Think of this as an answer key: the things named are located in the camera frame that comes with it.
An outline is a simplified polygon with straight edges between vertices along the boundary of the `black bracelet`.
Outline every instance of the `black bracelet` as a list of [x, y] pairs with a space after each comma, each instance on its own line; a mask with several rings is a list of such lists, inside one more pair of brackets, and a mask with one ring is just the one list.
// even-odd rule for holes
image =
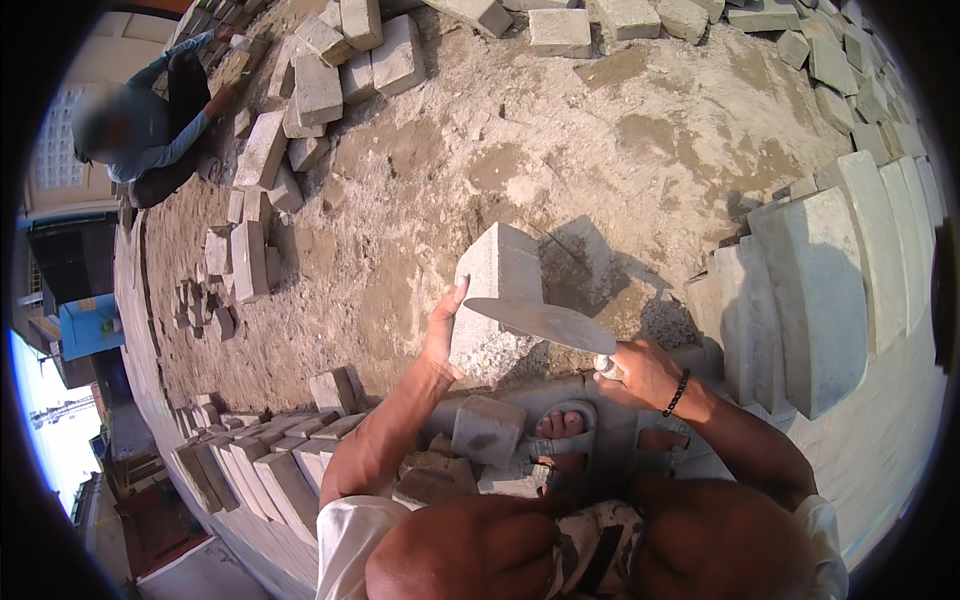
[[666, 407], [666, 410], [663, 411], [665, 417], [669, 417], [670, 413], [673, 412], [673, 409], [677, 408], [677, 402], [680, 401], [680, 396], [684, 395], [684, 390], [686, 389], [686, 381], [690, 378], [690, 369], [684, 369], [684, 376], [680, 378], [680, 387], [677, 388], [677, 393], [673, 395], [673, 399], [670, 400], [670, 406]]

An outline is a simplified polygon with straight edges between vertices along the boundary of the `trowel handle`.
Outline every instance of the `trowel handle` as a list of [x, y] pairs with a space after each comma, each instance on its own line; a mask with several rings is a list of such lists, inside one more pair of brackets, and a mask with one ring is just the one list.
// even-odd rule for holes
[[608, 379], [623, 381], [623, 370], [617, 367], [607, 354], [597, 354], [597, 357], [593, 359], [593, 367]]

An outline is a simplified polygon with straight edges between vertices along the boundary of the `trowel blade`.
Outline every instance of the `trowel blade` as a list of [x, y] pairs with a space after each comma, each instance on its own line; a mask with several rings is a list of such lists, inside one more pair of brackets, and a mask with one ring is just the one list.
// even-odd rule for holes
[[570, 308], [500, 298], [470, 298], [464, 301], [464, 306], [484, 317], [561, 346], [594, 354], [616, 352], [616, 338], [608, 329]]

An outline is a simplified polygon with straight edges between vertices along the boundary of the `sky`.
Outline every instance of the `sky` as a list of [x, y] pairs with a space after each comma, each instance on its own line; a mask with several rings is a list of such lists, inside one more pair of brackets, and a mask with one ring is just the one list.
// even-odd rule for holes
[[90, 396], [90, 387], [67, 390], [54, 361], [46, 360], [41, 367], [37, 362], [36, 350], [27, 346], [13, 331], [10, 332], [10, 338], [16, 388], [28, 421], [27, 431], [33, 439], [34, 452], [46, 476], [47, 486], [60, 493], [60, 504], [70, 515], [74, 494], [80, 484], [90, 478], [90, 472], [100, 470], [89, 442], [90, 438], [100, 433], [100, 416], [91, 405], [74, 413], [74, 419], [68, 417], [57, 423], [44, 423], [34, 430], [29, 423], [32, 411], [61, 406], [65, 400]]

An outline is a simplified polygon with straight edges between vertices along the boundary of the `hand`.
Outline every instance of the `hand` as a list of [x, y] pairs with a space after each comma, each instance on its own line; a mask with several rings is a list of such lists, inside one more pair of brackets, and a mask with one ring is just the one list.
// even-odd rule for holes
[[451, 380], [463, 379], [464, 374], [450, 364], [450, 338], [453, 335], [453, 320], [461, 302], [467, 296], [469, 281], [464, 276], [456, 282], [437, 304], [430, 314], [430, 323], [426, 327], [426, 339], [420, 356], [440, 374]]
[[664, 410], [677, 393], [683, 372], [654, 342], [617, 342], [610, 357], [623, 371], [623, 381], [593, 375], [600, 393], [609, 399], [637, 408]]
[[234, 34], [239, 34], [242, 30], [239, 27], [233, 27], [232, 25], [221, 25], [213, 32], [213, 38], [217, 41], [223, 42], [225, 44], [230, 43], [230, 39]]
[[233, 101], [237, 97], [237, 84], [229, 83], [223, 84], [217, 93], [213, 95], [213, 98], [210, 98], [210, 101], [204, 106], [204, 112], [206, 116], [213, 119], [213, 117], [218, 114], [226, 111], [230, 106], [232, 106]]

